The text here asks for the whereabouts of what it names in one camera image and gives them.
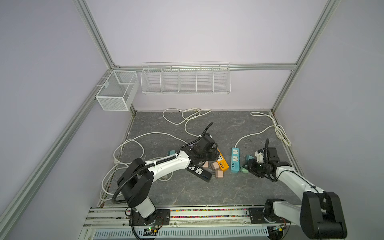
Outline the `black power strip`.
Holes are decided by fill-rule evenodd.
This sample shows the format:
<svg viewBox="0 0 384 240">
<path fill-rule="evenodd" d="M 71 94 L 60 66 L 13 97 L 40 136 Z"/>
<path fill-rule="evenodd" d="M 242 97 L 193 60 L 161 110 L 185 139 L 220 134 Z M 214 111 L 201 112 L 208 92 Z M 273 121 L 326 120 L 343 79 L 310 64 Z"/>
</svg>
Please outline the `black power strip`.
<svg viewBox="0 0 384 240">
<path fill-rule="evenodd" d="M 212 178 L 212 173 L 197 165 L 189 166 L 186 170 L 207 183 L 209 183 Z"/>
</svg>

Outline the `pink plug adapter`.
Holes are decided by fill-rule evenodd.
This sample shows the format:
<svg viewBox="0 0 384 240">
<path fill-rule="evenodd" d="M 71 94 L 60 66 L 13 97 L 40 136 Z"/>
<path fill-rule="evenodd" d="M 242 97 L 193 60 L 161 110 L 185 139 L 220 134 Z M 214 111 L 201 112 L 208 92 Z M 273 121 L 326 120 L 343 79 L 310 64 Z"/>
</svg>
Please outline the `pink plug adapter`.
<svg viewBox="0 0 384 240">
<path fill-rule="evenodd" d="M 203 168 L 204 168 L 204 169 L 209 169 L 209 168 L 210 168 L 210 163 L 209 163 L 209 162 L 205 162 L 205 163 L 203 164 Z"/>
</svg>

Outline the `teal power strip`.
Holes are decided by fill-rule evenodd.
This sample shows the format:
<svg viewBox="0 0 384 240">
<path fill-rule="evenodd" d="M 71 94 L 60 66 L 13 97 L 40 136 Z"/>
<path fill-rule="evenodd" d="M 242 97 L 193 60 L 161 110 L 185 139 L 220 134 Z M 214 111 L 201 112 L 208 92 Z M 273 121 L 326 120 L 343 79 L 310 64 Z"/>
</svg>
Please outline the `teal power strip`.
<svg viewBox="0 0 384 240">
<path fill-rule="evenodd" d="M 240 150 L 232 148 L 231 151 L 231 172 L 238 173 L 240 171 Z"/>
</svg>

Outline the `orange power strip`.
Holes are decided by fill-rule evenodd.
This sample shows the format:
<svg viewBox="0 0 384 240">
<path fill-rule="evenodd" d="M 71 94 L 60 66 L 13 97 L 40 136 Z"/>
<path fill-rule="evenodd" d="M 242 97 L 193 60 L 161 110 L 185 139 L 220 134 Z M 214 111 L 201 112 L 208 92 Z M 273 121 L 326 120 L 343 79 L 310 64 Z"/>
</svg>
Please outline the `orange power strip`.
<svg viewBox="0 0 384 240">
<path fill-rule="evenodd" d="M 217 149 L 217 163 L 221 171 L 225 172 L 229 169 L 229 165 L 219 149 Z"/>
</svg>

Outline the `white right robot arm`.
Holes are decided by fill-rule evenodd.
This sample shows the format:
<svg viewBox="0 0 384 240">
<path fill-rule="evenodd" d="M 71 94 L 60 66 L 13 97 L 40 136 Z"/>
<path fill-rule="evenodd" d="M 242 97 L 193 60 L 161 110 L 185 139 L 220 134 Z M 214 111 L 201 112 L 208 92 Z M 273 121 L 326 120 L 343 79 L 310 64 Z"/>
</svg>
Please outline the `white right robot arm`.
<svg viewBox="0 0 384 240">
<path fill-rule="evenodd" d="M 337 194 L 316 187 L 287 162 L 259 163 L 251 159 L 245 167 L 258 178 L 266 178 L 273 183 L 284 183 L 301 200 L 301 205 L 296 206 L 283 199 L 268 199 L 263 211 L 263 217 L 268 223 L 285 219 L 301 227 L 309 239 L 347 237 L 347 225 Z"/>
</svg>

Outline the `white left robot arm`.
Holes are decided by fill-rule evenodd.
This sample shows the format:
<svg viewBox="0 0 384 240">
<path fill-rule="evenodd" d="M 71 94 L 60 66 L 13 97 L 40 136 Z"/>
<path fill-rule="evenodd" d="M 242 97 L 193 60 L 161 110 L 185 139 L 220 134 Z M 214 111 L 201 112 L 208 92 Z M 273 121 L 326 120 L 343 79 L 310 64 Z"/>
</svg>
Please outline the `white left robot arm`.
<svg viewBox="0 0 384 240">
<path fill-rule="evenodd" d="M 158 160 L 135 159 L 118 180 L 111 202 L 114 205 L 125 203 L 131 212 L 139 213 L 145 222 L 153 223 L 159 214 L 149 197 L 152 184 L 168 174 L 184 169 L 209 182 L 212 174 L 204 173 L 205 170 L 199 164 L 215 160 L 217 154 L 217 144 L 204 148 L 194 144 Z"/>
</svg>

